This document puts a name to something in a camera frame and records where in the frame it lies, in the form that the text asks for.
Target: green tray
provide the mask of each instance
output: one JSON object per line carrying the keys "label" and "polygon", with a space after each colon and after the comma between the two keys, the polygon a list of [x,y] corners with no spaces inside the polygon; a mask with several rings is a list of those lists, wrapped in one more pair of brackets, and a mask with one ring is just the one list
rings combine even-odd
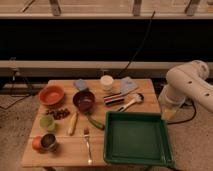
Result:
{"label": "green tray", "polygon": [[174,167],[166,123],[154,113],[107,112],[104,160]]}

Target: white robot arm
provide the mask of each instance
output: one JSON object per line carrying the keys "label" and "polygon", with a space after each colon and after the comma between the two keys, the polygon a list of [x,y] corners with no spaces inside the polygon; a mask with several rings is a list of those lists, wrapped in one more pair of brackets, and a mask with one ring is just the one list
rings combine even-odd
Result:
{"label": "white robot arm", "polygon": [[213,86],[205,81],[208,76],[207,64],[198,60],[170,69],[166,74],[168,84],[158,98],[162,107],[162,119],[169,120],[186,97],[213,112]]}

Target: orange bowl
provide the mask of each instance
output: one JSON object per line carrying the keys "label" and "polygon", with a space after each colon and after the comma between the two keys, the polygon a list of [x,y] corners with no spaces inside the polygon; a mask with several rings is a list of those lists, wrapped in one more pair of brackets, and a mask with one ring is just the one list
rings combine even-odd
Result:
{"label": "orange bowl", "polygon": [[51,106],[59,103],[64,97],[64,91],[60,86],[52,85],[43,88],[39,92],[39,100],[43,105]]}

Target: grapes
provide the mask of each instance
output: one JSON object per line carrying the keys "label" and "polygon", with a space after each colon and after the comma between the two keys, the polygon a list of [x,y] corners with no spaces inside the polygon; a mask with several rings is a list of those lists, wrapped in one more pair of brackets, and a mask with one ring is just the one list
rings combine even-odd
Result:
{"label": "grapes", "polygon": [[60,120],[67,117],[70,114],[70,111],[65,109],[48,109],[46,110],[46,115],[52,115],[55,120]]}

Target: gray floor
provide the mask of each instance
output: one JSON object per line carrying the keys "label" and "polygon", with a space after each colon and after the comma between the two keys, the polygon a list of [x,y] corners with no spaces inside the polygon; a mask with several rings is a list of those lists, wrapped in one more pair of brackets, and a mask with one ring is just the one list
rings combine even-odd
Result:
{"label": "gray floor", "polygon": [[[6,107],[17,98],[7,95],[0,96],[0,105]],[[20,101],[7,111],[0,109],[0,170],[1,171],[41,171],[42,168],[22,168],[21,158],[30,134],[39,102],[37,96]],[[188,123],[168,126],[174,159],[177,168],[187,171],[213,170],[213,114],[196,105],[198,114]],[[189,117],[193,110],[181,109],[177,120]],[[115,168],[57,168],[60,171],[94,171],[94,170],[125,170],[139,171],[140,167]],[[154,167],[151,171],[169,169]]]}

